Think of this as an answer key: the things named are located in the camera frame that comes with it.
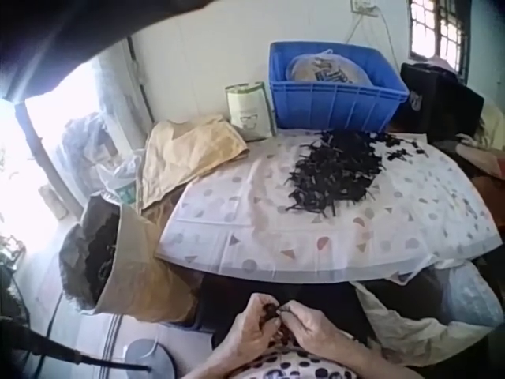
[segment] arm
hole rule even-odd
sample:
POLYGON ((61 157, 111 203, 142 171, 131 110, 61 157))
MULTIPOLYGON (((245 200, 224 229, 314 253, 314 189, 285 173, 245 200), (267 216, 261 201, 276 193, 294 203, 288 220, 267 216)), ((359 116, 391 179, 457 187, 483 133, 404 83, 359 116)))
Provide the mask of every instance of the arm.
POLYGON ((281 318, 306 351, 340 363, 364 379, 422 378, 406 367, 389 363, 345 336, 319 310, 292 301, 282 307, 281 318))
POLYGON ((418 373, 407 369, 406 367, 394 365, 388 362, 386 359, 382 358, 378 354, 374 354, 367 347, 355 343, 358 345, 356 347, 356 354, 352 359, 340 359, 341 364, 349 367, 360 377, 364 379, 382 379, 387 377, 388 379, 421 379, 422 376, 418 373))
POLYGON ((279 306, 270 295, 252 294, 249 304, 235 318, 224 341, 204 364, 184 379, 222 379, 262 355, 281 324, 278 317, 263 323, 264 306, 267 304, 279 306))

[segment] white tablecloth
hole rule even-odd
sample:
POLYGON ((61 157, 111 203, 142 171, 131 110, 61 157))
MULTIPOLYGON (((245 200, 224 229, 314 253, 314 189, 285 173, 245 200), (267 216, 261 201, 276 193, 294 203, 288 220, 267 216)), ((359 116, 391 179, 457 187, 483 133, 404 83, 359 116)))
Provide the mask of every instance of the white tablecloth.
MULTIPOLYGON (((470 259, 501 243, 479 193, 439 150, 411 144, 388 161, 368 196, 341 201, 337 216, 287 211, 289 172, 316 135, 284 133, 249 144, 246 159, 190 183, 161 238, 158 257, 200 271, 281 283, 335 283, 417 273, 470 259)), ((388 148, 376 144, 376 153, 388 148)))

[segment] blue plastic crate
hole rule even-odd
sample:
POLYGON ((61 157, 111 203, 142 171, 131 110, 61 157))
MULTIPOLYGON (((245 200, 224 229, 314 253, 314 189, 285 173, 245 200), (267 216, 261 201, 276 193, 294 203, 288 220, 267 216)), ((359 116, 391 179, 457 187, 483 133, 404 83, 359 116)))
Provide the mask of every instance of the blue plastic crate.
POLYGON ((281 129, 380 132, 409 94, 400 76, 379 51, 343 43, 273 43, 269 78, 277 127, 281 129), (286 68, 293 58, 328 49, 357 63, 373 86, 286 80, 286 68))

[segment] person's right hand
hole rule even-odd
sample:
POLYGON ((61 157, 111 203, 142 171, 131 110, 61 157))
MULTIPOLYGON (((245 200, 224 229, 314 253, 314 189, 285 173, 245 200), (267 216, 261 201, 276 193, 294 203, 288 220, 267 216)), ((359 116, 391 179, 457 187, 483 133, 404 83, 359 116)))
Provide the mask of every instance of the person's right hand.
POLYGON ((343 365, 354 363, 367 350, 340 332, 320 310, 294 300, 280 308, 282 322, 307 352, 343 365))

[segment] white wall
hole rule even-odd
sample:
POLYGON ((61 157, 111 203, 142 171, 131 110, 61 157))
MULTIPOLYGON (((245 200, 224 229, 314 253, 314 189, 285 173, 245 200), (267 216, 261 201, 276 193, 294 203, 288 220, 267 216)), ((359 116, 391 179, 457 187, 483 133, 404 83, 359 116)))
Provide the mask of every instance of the white wall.
MULTIPOLYGON (((409 51, 408 1, 376 3, 401 65, 408 60, 409 51)), ((477 9, 483 22, 480 27, 474 22, 473 28, 478 30, 474 45, 492 33, 485 31, 488 14, 477 9)), ((267 80, 271 42, 343 42, 358 17, 350 12, 349 0, 218 0, 200 11, 146 28, 133 40, 153 114, 157 120, 182 122, 197 115, 226 113, 227 85, 267 80)), ((364 17, 350 42, 375 47, 394 61, 380 17, 364 17)), ((479 90, 495 97, 488 84, 492 74, 479 64, 487 64, 485 56, 473 52, 470 79, 479 90)))
POLYGON ((472 2, 472 48, 468 85, 505 112, 505 15, 490 0, 472 2))

